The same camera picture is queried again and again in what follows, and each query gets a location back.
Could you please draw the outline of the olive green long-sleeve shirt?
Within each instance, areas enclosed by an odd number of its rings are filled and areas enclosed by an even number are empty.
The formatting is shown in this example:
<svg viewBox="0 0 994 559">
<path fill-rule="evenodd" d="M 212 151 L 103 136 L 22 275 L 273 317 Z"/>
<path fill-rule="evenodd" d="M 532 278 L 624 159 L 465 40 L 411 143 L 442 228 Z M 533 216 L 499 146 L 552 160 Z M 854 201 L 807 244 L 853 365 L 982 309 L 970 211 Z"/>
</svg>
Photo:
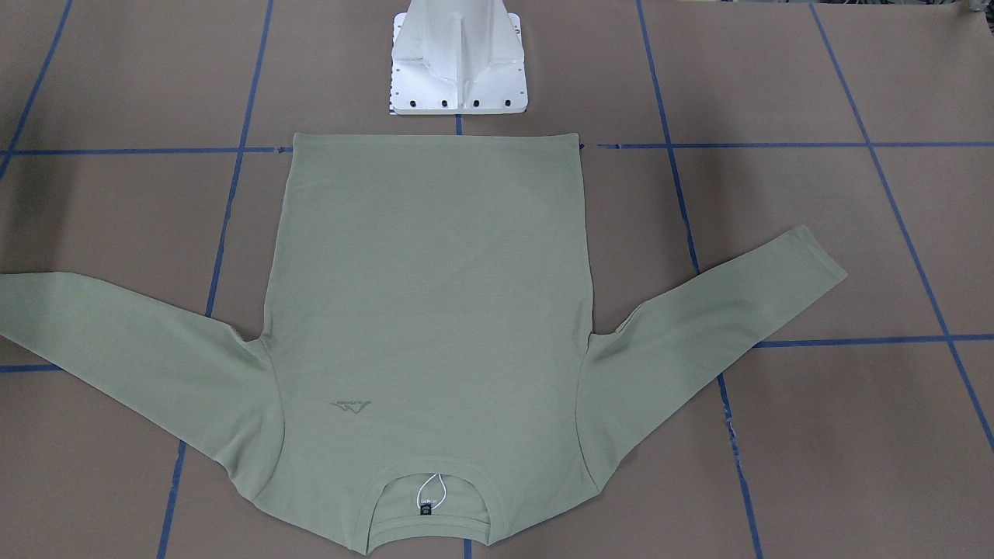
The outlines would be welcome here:
<svg viewBox="0 0 994 559">
<path fill-rule="evenodd" d="M 296 134 L 258 339 L 64 272 L 2 276 L 2 335 L 369 554 L 594 498 L 846 276 L 797 226 L 595 333 L 578 135 Z"/>
</svg>

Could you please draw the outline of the white metal pedestal base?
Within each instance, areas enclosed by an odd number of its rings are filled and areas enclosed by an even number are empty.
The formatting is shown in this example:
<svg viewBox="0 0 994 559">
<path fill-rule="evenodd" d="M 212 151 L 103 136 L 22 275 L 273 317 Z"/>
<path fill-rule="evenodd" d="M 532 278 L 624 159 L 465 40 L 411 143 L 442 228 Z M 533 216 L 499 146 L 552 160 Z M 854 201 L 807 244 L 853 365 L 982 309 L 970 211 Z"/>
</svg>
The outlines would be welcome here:
<svg viewBox="0 0 994 559">
<path fill-rule="evenodd" d="M 393 18 L 388 110 L 503 116 L 529 106 L 521 21 L 503 1 L 412 1 Z"/>
</svg>

